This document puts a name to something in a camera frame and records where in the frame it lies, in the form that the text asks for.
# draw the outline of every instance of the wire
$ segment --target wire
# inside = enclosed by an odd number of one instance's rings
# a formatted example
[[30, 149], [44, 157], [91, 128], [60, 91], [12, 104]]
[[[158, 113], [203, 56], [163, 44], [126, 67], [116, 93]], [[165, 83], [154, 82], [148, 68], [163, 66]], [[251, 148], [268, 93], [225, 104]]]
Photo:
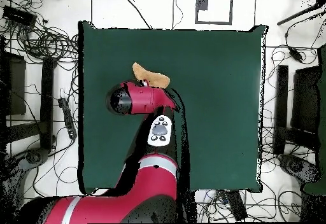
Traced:
[[130, 0], [128, 0], [128, 2], [130, 3], [130, 4], [132, 4], [132, 6], [136, 9], [136, 11], [139, 13], [139, 15], [140, 15], [140, 17], [143, 19], [143, 21], [145, 22], [145, 24], [147, 25], [147, 27], [149, 28], [149, 29], [153, 29], [153, 27], [151, 27], [151, 26], [149, 26], [148, 24], [147, 24], [147, 22], [146, 22], [146, 20], [144, 19], [144, 17], [141, 15], [141, 13], [140, 13], [140, 11], [137, 9], [137, 7], [130, 1]]
[[[57, 151], [56, 152], [56, 154], [57, 153], [59, 153], [59, 152], [61, 152], [61, 151], [64, 151], [65, 150], [65, 152], [61, 155], [61, 157], [60, 157], [60, 159], [55, 163], [55, 164], [58, 164], [58, 162], [60, 162], [60, 160], [61, 160], [61, 158], [64, 156], [64, 154], [66, 153], [66, 151], [67, 151], [67, 149], [69, 148], [69, 147], [71, 147], [73, 144], [74, 144], [74, 142], [75, 142], [75, 140], [73, 140], [73, 141], [71, 141], [70, 142], [70, 144], [69, 144], [69, 146], [67, 146], [67, 147], [65, 147], [65, 148], [63, 148], [63, 149], [61, 149], [61, 150], [59, 150], [59, 151]], [[34, 183], [33, 183], [33, 185], [35, 185], [39, 180], [41, 180], [42, 178], [44, 178], [51, 170], [53, 169], [53, 166], [44, 174], [44, 175], [42, 175], [42, 177], [40, 177], [37, 181], [35, 181]], [[32, 188], [33, 186], [30, 186], [25, 192], [24, 192], [24, 194], [28, 191], [28, 190], [30, 190], [31, 188]]]
[[[174, 28], [176, 27], [176, 25], [178, 25], [178, 24], [181, 23], [181, 21], [182, 21], [182, 19], [183, 19], [183, 12], [182, 12], [182, 11], [181, 11], [181, 14], [182, 14], [182, 16], [181, 16], [180, 21], [179, 21], [178, 23], [176, 23], [174, 26], [172, 26], [172, 29], [174, 29]], [[173, 2], [173, 19], [174, 19], [174, 2]]]
[[300, 60], [300, 63], [302, 63], [302, 64], [309, 65], [309, 64], [313, 63], [313, 62], [317, 59], [317, 52], [316, 52], [316, 50], [313, 48], [313, 45], [314, 45], [314, 43], [316, 42], [316, 40], [320, 37], [320, 32], [322, 31], [322, 28], [323, 28], [323, 26], [324, 26], [325, 20], [323, 20], [323, 22], [322, 22], [322, 24], [321, 24], [321, 26], [320, 26], [320, 28], [319, 28], [319, 31], [318, 31], [318, 33], [317, 33], [317, 36], [316, 36], [315, 40], [313, 41], [313, 43], [312, 43], [312, 45], [311, 45], [310, 48], [303, 48], [303, 47], [302, 47], [302, 48], [301, 48], [301, 47], [296, 47], [296, 48], [294, 48], [294, 47], [290, 46], [290, 45], [288, 44], [288, 33], [289, 33], [290, 29], [291, 29], [292, 27], [294, 27], [295, 25], [297, 25], [297, 24], [299, 24], [299, 23], [302, 23], [302, 22], [306, 22], [306, 21], [308, 21], [308, 20], [312, 20], [312, 19], [314, 19], [314, 18], [316, 18], [316, 17], [318, 17], [318, 16], [322, 16], [322, 15], [324, 15], [324, 14], [326, 14], [326, 11], [322, 11], [322, 12], [317, 13], [317, 14], [314, 14], [314, 15], [308, 17], [308, 18], [305, 18], [304, 20], [298, 21], [298, 22], [292, 24], [292, 25], [287, 29], [287, 32], [285, 33], [285, 44], [286, 44], [286, 46], [288, 47], [288, 49], [293, 49], [293, 50], [295, 50], [295, 51], [297, 51], [297, 52], [299, 52], [300, 50], [301, 50], [301, 51], [302, 51], [302, 50], [309, 50], [309, 51], [314, 55], [314, 59], [313, 59], [311, 62], [305, 63], [305, 62], [303, 62], [303, 61], [306, 60], [306, 54], [304, 54], [305, 57], [304, 57], [302, 60]]

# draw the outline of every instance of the button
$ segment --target button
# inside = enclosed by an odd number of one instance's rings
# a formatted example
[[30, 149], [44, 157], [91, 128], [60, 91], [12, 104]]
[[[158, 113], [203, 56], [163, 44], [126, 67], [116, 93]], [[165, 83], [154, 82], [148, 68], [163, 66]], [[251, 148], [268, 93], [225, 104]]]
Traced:
[[166, 135], [167, 129], [163, 125], [157, 125], [157, 126], [154, 126], [154, 128], [152, 130], [152, 134], [159, 135], [159, 136]]

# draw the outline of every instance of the dark green table surface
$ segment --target dark green table surface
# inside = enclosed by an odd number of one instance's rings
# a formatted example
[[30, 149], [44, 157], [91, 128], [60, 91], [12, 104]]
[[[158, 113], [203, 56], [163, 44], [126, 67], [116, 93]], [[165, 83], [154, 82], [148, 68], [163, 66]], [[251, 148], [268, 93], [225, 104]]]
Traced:
[[[252, 32], [94, 29], [83, 23], [85, 188], [114, 187], [142, 115], [108, 112], [132, 65], [170, 77], [186, 107], [190, 187], [258, 191], [262, 38]], [[176, 118], [177, 135], [180, 120]]]

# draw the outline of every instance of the silver stripe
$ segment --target silver stripe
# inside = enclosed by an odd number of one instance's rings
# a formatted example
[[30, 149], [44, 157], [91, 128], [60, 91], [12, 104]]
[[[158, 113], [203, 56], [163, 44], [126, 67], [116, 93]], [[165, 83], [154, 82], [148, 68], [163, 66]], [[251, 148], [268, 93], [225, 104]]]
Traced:
[[142, 159], [140, 161], [139, 170], [141, 168], [151, 167], [155, 165], [158, 165], [160, 168], [163, 168], [176, 176], [176, 166], [170, 160], [156, 156]]
[[66, 213], [64, 213], [64, 218], [62, 219], [62, 224], [69, 224], [71, 215], [73, 214], [74, 208], [76, 207], [77, 203], [81, 199], [80, 196], [75, 197], [70, 205], [68, 206]]

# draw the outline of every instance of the plug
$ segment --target plug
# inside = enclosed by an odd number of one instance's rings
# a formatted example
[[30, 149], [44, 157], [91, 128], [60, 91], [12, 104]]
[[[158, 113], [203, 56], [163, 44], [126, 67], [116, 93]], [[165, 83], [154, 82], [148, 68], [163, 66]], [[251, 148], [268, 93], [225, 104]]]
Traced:
[[302, 63], [302, 55], [298, 52], [297, 49], [293, 47], [288, 47], [291, 57], [293, 57], [296, 61]]

